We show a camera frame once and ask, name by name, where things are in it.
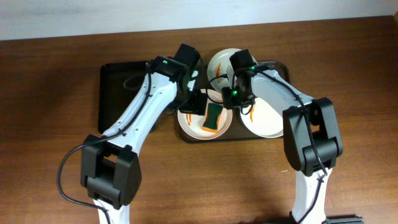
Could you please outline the pinkish white plate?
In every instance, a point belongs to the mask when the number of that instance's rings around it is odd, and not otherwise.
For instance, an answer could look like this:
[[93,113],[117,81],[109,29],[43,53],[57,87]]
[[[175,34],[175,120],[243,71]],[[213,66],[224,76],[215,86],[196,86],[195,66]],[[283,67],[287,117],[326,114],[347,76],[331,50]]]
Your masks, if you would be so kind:
[[206,121],[209,104],[213,104],[213,102],[207,98],[204,115],[177,112],[177,120],[182,133],[193,138],[193,141],[207,141],[221,137],[232,123],[233,111],[221,106],[222,111],[218,118],[217,129],[211,131],[209,128],[204,128],[203,125]]

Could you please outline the green and orange sponge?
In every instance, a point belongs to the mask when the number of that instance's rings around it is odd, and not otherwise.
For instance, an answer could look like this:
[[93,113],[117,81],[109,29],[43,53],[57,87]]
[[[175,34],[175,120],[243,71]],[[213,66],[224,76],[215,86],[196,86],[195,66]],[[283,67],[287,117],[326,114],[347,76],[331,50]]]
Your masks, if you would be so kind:
[[209,103],[206,111],[206,118],[201,127],[202,130],[217,133],[223,107],[219,104]]

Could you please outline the white plate with stain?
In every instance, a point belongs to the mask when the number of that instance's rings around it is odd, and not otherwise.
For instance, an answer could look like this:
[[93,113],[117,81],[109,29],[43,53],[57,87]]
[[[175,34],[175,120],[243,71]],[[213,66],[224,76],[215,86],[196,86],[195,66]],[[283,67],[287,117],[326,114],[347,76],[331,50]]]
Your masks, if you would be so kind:
[[229,60],[239,49],[224,49],[215,54],[207,68],[207,76],[213,89],[221,93],[224,87],[232,87],[233,67]]

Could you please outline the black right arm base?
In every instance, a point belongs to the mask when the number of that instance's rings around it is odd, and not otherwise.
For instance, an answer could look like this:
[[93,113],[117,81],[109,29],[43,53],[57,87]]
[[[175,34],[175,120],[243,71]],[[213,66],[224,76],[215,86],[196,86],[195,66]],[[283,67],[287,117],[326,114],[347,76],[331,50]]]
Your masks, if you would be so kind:
[[364,218],[357,215],[327,217],[325,212],[311,212],[301,224],[364,224]]

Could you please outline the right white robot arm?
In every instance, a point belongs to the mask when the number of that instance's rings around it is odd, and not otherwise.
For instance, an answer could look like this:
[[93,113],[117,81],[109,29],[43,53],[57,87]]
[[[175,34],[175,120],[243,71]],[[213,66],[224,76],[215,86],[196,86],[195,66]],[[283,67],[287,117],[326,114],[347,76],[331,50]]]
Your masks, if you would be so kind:
[[229,61],[230,84],[222,89],[224,106],[246,114],[260,98],[282,117],[284,152],[295,170],[292,223],[327,223],[327,182],[343,153],[333,103],[301,93],[270,65],[255,62],[247,49],[233,53]]

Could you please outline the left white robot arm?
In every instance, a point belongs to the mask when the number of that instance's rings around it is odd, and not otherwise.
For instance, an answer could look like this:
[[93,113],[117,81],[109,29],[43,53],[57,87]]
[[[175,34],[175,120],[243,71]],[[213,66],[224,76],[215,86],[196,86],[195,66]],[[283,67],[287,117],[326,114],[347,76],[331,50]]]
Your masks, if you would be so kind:
[[200,53],[186,44],[173,57],[150,60],[144,82],[124,113],[101,137],[85,139],[81,185],[93,199],[100,223],[129,223],[129,204],[142,180],[139,153],[162,112],[171,107],[205,114],[206,96],[193,88],[200,60]]

